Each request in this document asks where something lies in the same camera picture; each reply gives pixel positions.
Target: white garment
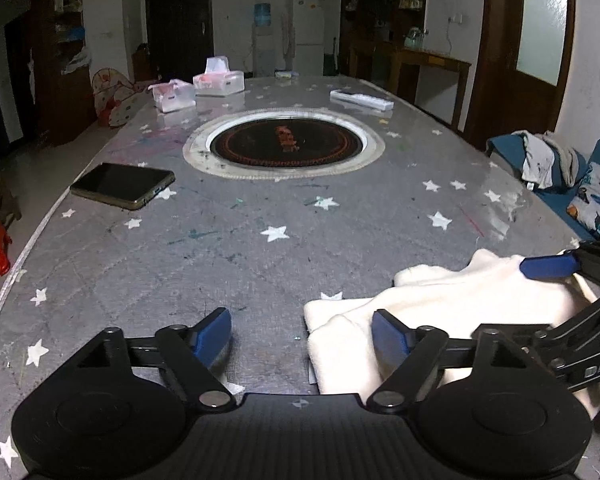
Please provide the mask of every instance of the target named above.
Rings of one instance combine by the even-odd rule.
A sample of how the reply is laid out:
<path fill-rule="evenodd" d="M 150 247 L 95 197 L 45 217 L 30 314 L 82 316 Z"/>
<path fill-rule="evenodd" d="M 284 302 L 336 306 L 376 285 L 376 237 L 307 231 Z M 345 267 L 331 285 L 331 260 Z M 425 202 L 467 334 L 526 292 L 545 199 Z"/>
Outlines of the white garment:
<path fill-rule="evenodd" d="M 452 338 L 469 339 L 481 323 L 557 326 L 595 301 L 579 276 L 560 283 L 526 279 L 519 268 L 522 259 L 499 258 L 480 249 L 459 272 L 411 267 L 398 272 L 395 286 L 374 298 L 307 303 L 308 351 L 320 392 L 357 392 L 366 400 L 385 379 L 378 370 L 370 329 L 373 313 L 380 308 L 409 327 L 433 325 Z M 446 370 L 443 383 L 469 373 Z M 595 408 L 583 404 L 595 413 Z"/>
<path fill-rule="evenodd" d="M 551 187 L 554 183 L 551 170 L 554 166 L 554 151 L 541 139 L 526 130 L 513 132 L 522 136 L 525 145 L 525 162 L 522 165 L 522 180 L 538 184 L 539 189 Z"/>

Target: refrigerator door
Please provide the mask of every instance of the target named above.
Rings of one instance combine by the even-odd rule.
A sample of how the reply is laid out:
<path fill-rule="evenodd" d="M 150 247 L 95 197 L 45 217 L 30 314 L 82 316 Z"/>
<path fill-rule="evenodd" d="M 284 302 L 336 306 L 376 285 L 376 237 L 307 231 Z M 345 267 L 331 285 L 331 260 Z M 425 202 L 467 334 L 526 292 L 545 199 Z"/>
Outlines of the refrigerator door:
<path fill-rule="evenodd" d="M 296 45 L 324 43 L 324 10 L 321 0 L 294 0 Z"/>
<path fill-rule="evenodd" d="M 322 75 L 323 67 L 323 45 L 296 45 L 293 70 L 299 75 Z"/>

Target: white power strip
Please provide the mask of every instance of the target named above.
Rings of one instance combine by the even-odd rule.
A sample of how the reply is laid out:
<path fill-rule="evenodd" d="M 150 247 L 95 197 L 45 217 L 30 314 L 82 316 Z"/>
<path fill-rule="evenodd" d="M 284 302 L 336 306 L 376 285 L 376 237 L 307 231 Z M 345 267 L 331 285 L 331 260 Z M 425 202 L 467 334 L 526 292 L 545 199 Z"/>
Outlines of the white power strip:
<path fill-rule="evenodd" d="M 366 106 L 368 108 L 374 108 L 376 110 L 392 110 L 394 108 L 394 102 L 388 101 L 387 99 L 381 99 L 379 97 L 372 97 L 366 94 L 352 94 L 342 90 L 331 90 L 330 94 L 332 99 L 338 101 L 346 101 L 348 103 L 355 103 L 357 105 Z"/>

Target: blue gripper pad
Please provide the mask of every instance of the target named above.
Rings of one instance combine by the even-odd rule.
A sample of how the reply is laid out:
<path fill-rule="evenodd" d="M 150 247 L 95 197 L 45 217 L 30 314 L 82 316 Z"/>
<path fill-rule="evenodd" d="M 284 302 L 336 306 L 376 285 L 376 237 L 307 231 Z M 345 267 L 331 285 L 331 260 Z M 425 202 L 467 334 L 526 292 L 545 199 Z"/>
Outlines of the blue gripper pad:
<path fill-rule="evenodd" d="M 580 262 L 571 253 L 525 258 L 520 262 L 520 272 L 530 280 L 566 278 L 579 270 Z"/>
<path fill-rule="evenodd" d="M 225 308 L 216 308 L 193 330 L 197 334 L 193 355 L 209 368 L 231 339 L 231 314 Z"/>
<path fill-rule="evenodd" d="M 374 312 L 371 337 L 383 377 L 392 374 L 415 345 L 413 330 L 383 309 Z"/>

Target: blue sofa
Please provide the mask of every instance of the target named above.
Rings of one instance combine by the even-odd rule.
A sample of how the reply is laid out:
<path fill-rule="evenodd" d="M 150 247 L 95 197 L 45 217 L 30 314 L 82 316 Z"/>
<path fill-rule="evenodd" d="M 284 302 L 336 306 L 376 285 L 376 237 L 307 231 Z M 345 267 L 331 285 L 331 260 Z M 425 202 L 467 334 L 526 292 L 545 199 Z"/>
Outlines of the blue sofa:
<path fill-rule="evenodd" d="M 498 153 L 504 158 L 516 172 L 522 174 L 522 165 L 525 161 L 525 147 L 522 142 L 522 137 L 517 135 L 504 135 L 493 137 L 487 141 L 487 154 L 492 152 Z M 580 240 L 593 240 L 594 237 L 581 224 L 575 221 L 567 214 L 567 206 L 570 204 L 573 197 L 576 195 L 578 185 L 567 188 L 562 180 L 560 173 L 560 163 L 558 155 L 554 167 L 552 168 L 552 180 L 554 186 L 549 189 L 536 190 L 534 193 L 547 204 L 571 229 L 575 231 Z M 584 176 L 587 171 L 589 162 L 600 164 L 600 140 L 596 143 L 596 147 L 591 153 L 588 161 L 578 153 L 578 161 L 580 167 L 578 170 L 578 181 Z"/>

